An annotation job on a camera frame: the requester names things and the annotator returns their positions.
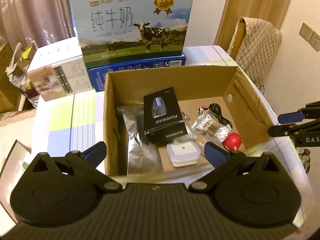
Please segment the silver foil bag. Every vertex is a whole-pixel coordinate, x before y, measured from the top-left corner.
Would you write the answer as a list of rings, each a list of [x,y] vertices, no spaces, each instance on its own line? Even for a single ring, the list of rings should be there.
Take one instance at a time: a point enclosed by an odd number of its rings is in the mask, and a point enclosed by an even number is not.
[[[143,105],[118,107],[123,134],[120,152],[126,158],[126,174],[156,174],[163,172],[158,147],[144,134]]]

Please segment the quilted beige covered chair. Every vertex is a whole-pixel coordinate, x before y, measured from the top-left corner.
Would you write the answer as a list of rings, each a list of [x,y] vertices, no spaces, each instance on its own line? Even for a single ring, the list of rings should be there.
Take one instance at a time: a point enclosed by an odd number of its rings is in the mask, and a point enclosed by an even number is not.
[[[282,41],[272,23],[251,17],[238,19],[227,53],[258,87],[274,64]]]

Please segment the clear plastic case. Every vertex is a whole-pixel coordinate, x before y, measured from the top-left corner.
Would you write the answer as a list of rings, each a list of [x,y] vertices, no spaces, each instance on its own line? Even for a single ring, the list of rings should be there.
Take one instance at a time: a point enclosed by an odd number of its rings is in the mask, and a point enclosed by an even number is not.
[[[189,118],[185,115],[184,112],[181,112],[181,113],[182,113],[182,118],[186,127],[186,131],[187,131],[187,134],[184,135],[184,139],[189,141],[196,141],[197,137],[193,132],[192,127],[189,124]]]

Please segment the white square night light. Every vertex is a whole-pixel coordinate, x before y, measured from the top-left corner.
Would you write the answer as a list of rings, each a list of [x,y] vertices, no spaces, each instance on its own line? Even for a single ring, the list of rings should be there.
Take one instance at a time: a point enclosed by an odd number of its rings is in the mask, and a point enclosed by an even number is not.
[[[167,144],[167,153],[174,168],[191,166],[199,161],[201,150],[193,142]]]

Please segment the black shaver product box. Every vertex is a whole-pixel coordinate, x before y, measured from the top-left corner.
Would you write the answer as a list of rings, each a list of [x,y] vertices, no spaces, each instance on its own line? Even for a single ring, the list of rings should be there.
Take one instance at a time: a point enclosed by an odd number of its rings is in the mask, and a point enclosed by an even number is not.
[[[187,134],[173,87],[144,96],[144,134],[157,146]]]

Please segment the open brown cardboard box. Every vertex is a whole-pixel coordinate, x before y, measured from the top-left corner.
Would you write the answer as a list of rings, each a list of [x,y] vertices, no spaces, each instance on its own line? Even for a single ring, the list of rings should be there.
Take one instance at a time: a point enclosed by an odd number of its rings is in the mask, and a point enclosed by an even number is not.
[[[190,66],[110,72],[105,77],[104,141],[109,176],[177,170],[167,144],[187,134],[211,103],[233,125],[245,148],[269,140],[274,111],[239,67]]]

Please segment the white wall socket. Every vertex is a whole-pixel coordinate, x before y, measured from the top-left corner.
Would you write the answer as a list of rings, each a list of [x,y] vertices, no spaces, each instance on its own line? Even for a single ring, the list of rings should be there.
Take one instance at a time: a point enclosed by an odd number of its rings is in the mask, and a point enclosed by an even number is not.
[[[313,31],[313,29],[304,22],[300,28],[299,35],[306,40],[312,48],[319,51],[319,34]]]

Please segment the cotton swabs plastic bag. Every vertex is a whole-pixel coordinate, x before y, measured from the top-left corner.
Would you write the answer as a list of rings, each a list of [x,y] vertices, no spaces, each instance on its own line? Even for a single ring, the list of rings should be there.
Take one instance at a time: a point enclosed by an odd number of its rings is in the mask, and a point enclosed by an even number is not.
[[[225,126],[212,117],[209,111],[200,114],[191,127],[195,133],[208,134],[219,142],[224,142],[232,131],[228,125]]]

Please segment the milk carton gift box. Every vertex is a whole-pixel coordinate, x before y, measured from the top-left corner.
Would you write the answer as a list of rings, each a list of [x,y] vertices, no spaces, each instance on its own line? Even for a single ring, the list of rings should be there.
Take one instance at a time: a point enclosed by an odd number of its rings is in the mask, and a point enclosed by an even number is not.
[[[69,0],[88,68],[179,56],[193,0]]]

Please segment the pink curtain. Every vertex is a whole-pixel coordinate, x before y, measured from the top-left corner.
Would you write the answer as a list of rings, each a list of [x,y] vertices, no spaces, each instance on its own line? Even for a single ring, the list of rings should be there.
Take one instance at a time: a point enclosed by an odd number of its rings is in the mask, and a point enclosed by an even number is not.
[[[75,35],[69,0],[1,0],[1,37],[37,48]]]

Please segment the red white toy car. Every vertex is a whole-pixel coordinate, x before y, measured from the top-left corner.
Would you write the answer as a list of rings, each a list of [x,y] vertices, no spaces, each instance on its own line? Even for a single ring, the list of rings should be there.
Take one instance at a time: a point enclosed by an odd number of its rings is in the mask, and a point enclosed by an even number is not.
[[[204,113],[206,113],[208,111],[208,107],[206,106],[201,106],[199,109],[198,109],[198,115],[201,116],[203,115]]]

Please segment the white product box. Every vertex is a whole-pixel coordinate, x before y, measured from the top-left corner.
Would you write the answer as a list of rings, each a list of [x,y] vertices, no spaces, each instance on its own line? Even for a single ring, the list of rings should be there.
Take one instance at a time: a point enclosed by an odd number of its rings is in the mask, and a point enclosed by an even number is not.
[[[39,48],[27,77],[44,101],[93,89],[77,37]]]

